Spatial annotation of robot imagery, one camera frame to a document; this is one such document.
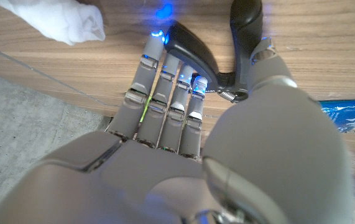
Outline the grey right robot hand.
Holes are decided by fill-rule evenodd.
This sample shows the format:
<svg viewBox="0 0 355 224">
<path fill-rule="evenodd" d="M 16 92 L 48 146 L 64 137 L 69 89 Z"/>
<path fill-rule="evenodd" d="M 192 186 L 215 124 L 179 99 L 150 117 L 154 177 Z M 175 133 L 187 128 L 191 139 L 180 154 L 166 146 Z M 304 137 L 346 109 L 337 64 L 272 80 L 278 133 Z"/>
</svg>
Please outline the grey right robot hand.
<svg viewBox="0 0 355 224">
<path fill-rule="evenodd" d="M 297 87 L 264 37 L 249 59 L 249 97 L 226 110 L 194 160 L 201 113 L 179 149 L 156 149 L 141 116 L 171 35 L 151 34 L 109 131 L 41 159 L 0 203 L 0 223 L 350 223 L 348 150 L 320 104 Z"/>
</svg>

